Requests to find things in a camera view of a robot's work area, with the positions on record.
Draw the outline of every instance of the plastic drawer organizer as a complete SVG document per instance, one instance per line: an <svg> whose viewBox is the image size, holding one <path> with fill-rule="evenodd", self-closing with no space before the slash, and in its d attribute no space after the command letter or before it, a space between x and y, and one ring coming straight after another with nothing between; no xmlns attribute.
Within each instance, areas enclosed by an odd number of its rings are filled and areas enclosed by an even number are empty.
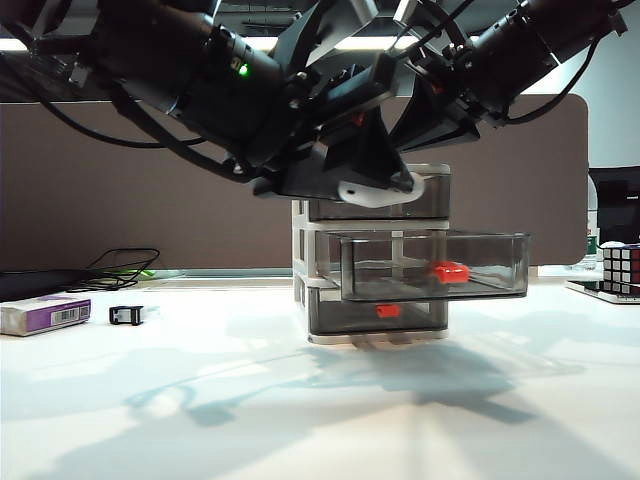
<svg viewBox="0 0 640 480"><path fill-rule="evenodd" d="M449 167L410 169L425 182L412 203L293 202L295 298L311 342L444 338L449 301L526 295L530 237L450 231Z"/></svg>

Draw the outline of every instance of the small box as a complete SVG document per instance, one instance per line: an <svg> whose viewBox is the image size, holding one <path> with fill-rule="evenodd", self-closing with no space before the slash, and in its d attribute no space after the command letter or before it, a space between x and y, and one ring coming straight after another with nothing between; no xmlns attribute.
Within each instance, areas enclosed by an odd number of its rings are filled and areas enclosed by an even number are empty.
<svg viewBox="0 0 640 480"><path fill-rule="evenodd" d="M6 302L0 311L0 333L26 337L89 320L91 300L48 295Z"/></svg>

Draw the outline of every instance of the black monitor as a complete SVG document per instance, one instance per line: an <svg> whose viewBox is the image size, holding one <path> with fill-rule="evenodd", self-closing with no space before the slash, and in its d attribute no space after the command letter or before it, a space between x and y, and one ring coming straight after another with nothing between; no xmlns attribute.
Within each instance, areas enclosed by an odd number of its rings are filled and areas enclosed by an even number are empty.
<svg viewBox="0 0 640 480"><path fill-rule="evenodd" d="M598 192L600 242L640 241L640 166L591 168Z"/></svg>

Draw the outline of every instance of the rubik's cube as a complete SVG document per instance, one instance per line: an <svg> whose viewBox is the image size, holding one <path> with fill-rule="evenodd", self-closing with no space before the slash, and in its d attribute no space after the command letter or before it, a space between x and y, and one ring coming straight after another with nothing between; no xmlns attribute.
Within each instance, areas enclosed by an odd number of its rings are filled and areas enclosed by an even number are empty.
<svg viewBox="0 0 640 480"><path fill-rule="evenodd" d="M640 244L605 248L604 279L640 284Z"/></svg>

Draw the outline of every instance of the white wall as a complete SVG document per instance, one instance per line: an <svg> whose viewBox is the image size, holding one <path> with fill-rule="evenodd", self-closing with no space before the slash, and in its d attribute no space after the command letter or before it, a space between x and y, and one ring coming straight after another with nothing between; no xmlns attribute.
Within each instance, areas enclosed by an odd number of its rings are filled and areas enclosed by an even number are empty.
<svg viewBox="0 0 640 480"><path fill-rule="evenodd" d="M592 167L640 165L640 2L622 12L629 31L600 42L591 66L573 89L589 105ZM585 55L558 67L526 93L560 92Z"/></svg>

